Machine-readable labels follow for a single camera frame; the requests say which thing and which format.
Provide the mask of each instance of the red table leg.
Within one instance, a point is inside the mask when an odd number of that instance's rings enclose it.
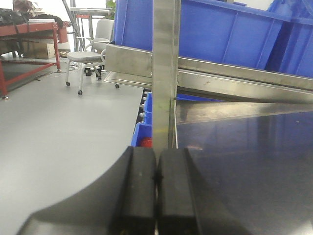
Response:
[[[0,90],[2,91],[2,98],[8,99],[8,91],[6,89],[5,78],[3,74],[2,62],[0,60]]]
[[[57,29],[53,29],[53,42],[54,42],[54,50],[55,50],[55,61],[58,70],[61,69],[60,66],[60,57],[59,57],[59,49],[58,49],[58,37],[57,37]]]

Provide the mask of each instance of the chair backrest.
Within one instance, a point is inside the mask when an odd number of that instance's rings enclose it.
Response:
[[[114,28],[113,20],[108,20],[108,19],[99,20],[97,23],[96,36],[93,41],[101,42],[101,41],[112,40],[113,28]],[[106,48],[106,45],[107,45],[106,43],[94,43],[92,46],[98,52],[101,52]]]

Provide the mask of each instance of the red metal workbench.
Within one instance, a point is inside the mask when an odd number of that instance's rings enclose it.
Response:
[[[31,32],[40,32],[40,31],[46,31],[51,30],[52,36],[51,37],[33,37],[32,38],[44,38],[44,39],[53,39],[54,43],[54,49],[55,49],[55,62],[54,63],[47,63],[47,62],[35,62],[35,61],[14,61],[14,60],[3,60],[0,59],[0,91],[2,91],[2,98],[8,99],[8,90],[7,86],[10,84],[13,84],[17,81],[20,81],[30,75],[33,75],[41,70],[44,70],[46,68],[49,68],[51,66],[56,65],[57,69],[60,70],[60,57],[58,52],[58,42],[64,43],[67,42],[67,32],[66,27],[68,27],[68,24],[65,23],[65,26],[63,28],[59,28],[57,23],[31,23],[29,25],[27,24],[21,24],[18,25],[18,32],[19,34],[26,34]],[[17,35],[16,29],[13,25],[11,26],[0,26],[0,37],[4,36],[15,36]],[[41,65],[40,67],[31,70],[29,72],[23,73],[17,77],[14,77],[10,80],[5,80],[3,69],[2,69],[2,63],[17,63],[17,64],[32,64],[32,65]]]

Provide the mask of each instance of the metal rail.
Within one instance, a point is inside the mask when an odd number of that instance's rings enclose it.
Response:
[[[107,81],[150,88],[152,54],[109,44]],[[313,80],[208,61],[179,58],[178,90],[234,101],[313,103]]]

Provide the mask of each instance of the reflective metal surface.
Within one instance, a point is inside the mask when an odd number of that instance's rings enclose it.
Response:
[[[179,147],[250,234],[313,235],[312,110],[179,102]]]
[[[311,104],[177,101],[177,124],[261,117],[313,111]]]
[[[181,0],[153,3],[153,147],[156,156],[175,145],[174,112],[177,92]]]
[[[130,75],[120,72],[110,72],[104,81],[125,84],[129,86],[151,88],[152,78]]]
[[[151,77],[151,52],[107,44],[106,69],[109,71]]]
[[[150,52],[116,45],[108,45],[107,50],[106,68],[124,73],[119,76],[124,84],[151,86]],[[312,79],[188,58],[179,58],[178,67],[181,91],[246,102],[313,103]]]
[[[179,58],[179,68],[313,91],[312,79],[294,75],[222,65],[190,58]]]
[[[146,64],[151,62],[151,52],[141,49],[123,47],[117,45],[108,45],[107,53],[107,69],[115,72],[123,72],[138,76],[151,77],[151,70]],[[120,64],[120,58],[123,58],[124,63]],[[128,64],[135,65],[136,69],[133,69]],[[216,64],[209,61],[191,59],[191,58],[179,58],[178,68],[180,70],[197,71],[208,73],[211,76],[221,75],[226,77],[240,78],[244,80],[257,81],[269,84],[275,84],[285,87],[299,88],[302,90],[313,91],[313,80],[305,77],[275,73],[263,70],[254,70],[244,67],[237,67],[234,65]]]
[[[270,103],[313,103],[309,91],[271,85],[237,78],[179,71],[178,86],[191,91]]]

